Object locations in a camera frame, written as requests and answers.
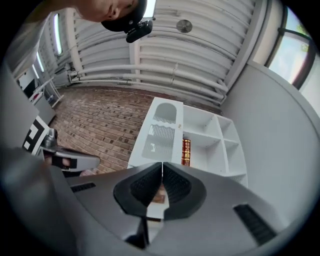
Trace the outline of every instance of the white shelf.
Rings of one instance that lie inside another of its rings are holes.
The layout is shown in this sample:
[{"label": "white shelf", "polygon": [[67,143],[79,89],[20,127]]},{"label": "white shelf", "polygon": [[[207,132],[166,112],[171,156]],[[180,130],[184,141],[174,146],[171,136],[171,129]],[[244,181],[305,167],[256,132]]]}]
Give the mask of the white shelf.
[{"label": "white shelf", "polygon": [[239,142],[224,139],[226,150],[228,173],[232,174],[246,174],[246,162],[242,147]]},{"label": "white shelf", "polygon": [[153,99],[128,166],[180,164],[183,138],[191,141],[191,167],[248,186],[245,156],[233,121],[164,98]]},{"label": "white shelf", "polygon": [[191,140],[191,167],[213,174],[227,174],[227,163],[222,140],[211,138],[210,143],[204,141],[201,144],[201,141],[195,139],[196,137],[186,136],[186,138]]},{"label": "white shelf", "polygon": [[219,138],[220,128],[217,116],[191,106],[183,106],[183,130]]},{"label": "white shelf", "polygon": [[174,148],[175,129],[158,125],[151,125],[142,157],[161,162],[171,162]]},{"label": "white shelf", "polygon": [[181,163],[183,103],[155,97],[135,141],[128,164]]},{"label": "white shelf", "polygon": [[234,122],[232,120],[225,118],[223,116],[217,116],[218,122],[221,127],[222,136],[224,139],[231,140],[231,141],[239,141],[238,133]]}]

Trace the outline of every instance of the black cap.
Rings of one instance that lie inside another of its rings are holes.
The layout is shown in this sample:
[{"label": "black cap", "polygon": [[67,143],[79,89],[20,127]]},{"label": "black cap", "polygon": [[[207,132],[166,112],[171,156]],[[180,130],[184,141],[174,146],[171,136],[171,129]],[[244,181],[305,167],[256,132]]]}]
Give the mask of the black cap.
[{"label": "black cap", "polygon": [[127,33],[130,29],[136,26],[138,22],[142,20],[146,12],[147,0],[137,0],[137,1],[138,1],[137,6],[128,15],[112,21],[105,20],[101,22],[101,24],[107,30],[114,31],[114,32],[124,31],[125,33]]}]

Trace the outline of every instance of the camera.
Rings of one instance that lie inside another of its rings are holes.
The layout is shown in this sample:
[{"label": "camera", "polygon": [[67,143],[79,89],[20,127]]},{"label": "camera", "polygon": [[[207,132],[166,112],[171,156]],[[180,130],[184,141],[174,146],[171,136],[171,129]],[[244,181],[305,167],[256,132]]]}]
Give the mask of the camera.
[{"label": "camera", "polygon": [[126,35],[126,41],[128,43],[133,43],[134,41],[148,35],[151,33],[153,27],[152,20],[146,20],[143,22],[139,22],[136,26],[130,29]]}]

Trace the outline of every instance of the black vent grille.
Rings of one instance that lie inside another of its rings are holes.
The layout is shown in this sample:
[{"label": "black vent grille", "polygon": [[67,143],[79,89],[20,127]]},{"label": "black vent grille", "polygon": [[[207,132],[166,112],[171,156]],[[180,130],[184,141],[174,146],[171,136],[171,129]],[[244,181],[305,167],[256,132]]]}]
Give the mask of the black vent grille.
[{"label": "black vent grille", "polygon": [[75,185],[71,187],[71,190],[73,193],[82,191],[82,190],[88,190],[88,189],[92,189],[96,186],[96,184],[90,182],[90,183],[85,183],[85,184],[81,184],[81,185]]},{"label": "black vent grille", "polygon": [[277,235],[248,204],[237,205],[233,209],[259,246]]}]

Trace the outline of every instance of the brick floor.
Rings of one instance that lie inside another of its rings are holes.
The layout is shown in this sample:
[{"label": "brick floor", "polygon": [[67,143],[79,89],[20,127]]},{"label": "brick floor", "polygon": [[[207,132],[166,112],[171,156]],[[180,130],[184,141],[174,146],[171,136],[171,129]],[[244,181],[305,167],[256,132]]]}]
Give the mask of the brick floor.
[{"label": "brick floor", "polygon": [[113,87],[70,87],[56,107],[50,127],[58,131],[58,144],[99,156],[94,174],[127,168],[128,161],[154,97],[183,101],[217,113],[201,104],[173,96]]}]

